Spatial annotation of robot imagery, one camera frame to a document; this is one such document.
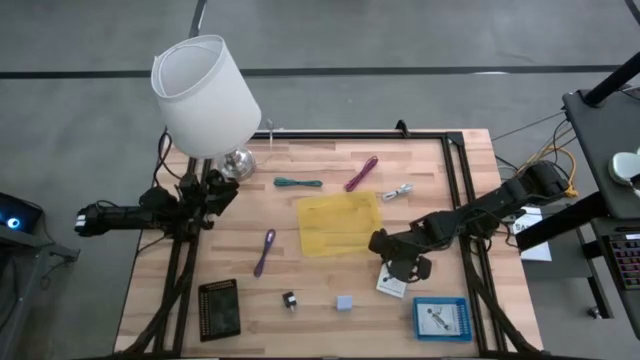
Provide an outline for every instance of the small blue cube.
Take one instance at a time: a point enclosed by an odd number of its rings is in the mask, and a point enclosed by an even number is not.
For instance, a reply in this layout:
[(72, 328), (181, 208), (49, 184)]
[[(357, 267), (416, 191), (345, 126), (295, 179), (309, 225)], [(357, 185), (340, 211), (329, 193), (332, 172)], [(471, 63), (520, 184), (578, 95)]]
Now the small blue cube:
[(338, 296), (336, 308), (338, 311), (349, 311), (353, 307), (353, 298), (351, 295)]

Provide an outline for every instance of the white lamp shade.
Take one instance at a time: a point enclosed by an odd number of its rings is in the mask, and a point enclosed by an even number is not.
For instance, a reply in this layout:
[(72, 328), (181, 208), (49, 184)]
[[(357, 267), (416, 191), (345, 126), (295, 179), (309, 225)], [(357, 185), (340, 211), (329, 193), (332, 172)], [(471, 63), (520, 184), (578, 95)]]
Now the white lamp shade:
[(191, 157), (230, 153), (260, 124), (260, 107), (220, 36), (195, 37), (156, 57), (151, 86), (174, 144)]

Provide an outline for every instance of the yellow cloth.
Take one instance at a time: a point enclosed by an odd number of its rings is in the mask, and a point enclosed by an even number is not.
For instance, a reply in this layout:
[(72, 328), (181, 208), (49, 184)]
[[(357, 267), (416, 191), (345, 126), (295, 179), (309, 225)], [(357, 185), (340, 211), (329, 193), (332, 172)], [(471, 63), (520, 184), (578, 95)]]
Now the yellow cloth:
[(331, 256), (367, 249), (382, 228), (373, 192), (298, 200), (300, 242), (305, 256)]

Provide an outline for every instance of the teal cord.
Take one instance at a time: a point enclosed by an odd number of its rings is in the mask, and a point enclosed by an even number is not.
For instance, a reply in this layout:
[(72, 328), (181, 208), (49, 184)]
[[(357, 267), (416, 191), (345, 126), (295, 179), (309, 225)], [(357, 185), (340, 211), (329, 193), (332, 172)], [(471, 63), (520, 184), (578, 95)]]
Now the teal cord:
[(313, 186), (313, 187), (321, 187), (322, 181), (320, 180), (308, 180), (308, 181), (298, 181), (293, 179), (287, 179), (283, 177), (277, 177), (273, 179), (273, 185), (275, 186)]

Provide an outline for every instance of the gray floor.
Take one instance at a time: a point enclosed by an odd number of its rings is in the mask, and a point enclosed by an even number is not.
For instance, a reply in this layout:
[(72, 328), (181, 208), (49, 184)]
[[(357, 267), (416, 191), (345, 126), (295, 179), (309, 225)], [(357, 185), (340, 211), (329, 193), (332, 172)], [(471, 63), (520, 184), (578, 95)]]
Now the gray floor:
[[(186, 37), (195, 0), (0, 0), (1, 71), (148, 69)], [(589, 24), (597, 31), (585, 31)], [(618, 64), (640, 26), (618, 0), (210, 1), (203, 33), (223, 35), (241, 67)], [(278, 127), (488, 128), (499, 135), (561, 108), (602, 73), (252, 78)], [(162, 124), (147, 79), (0, 80), (0, 191), (41, 204), (53, 237), (82, 249), (41, 292), (20, 358), (110, 352), (138, 233), (81, 239), (76, 211), (97, 199), (135, 203), (150, 183)], [(522, 163), (561, 119), (501, 139)], [(595, 184), (579, 146), (577, 186)], [(640, 343), (599, 264), (614, 320), (593, 321), (586, 281), (529, 284), (545, 348), (633, 358)]]

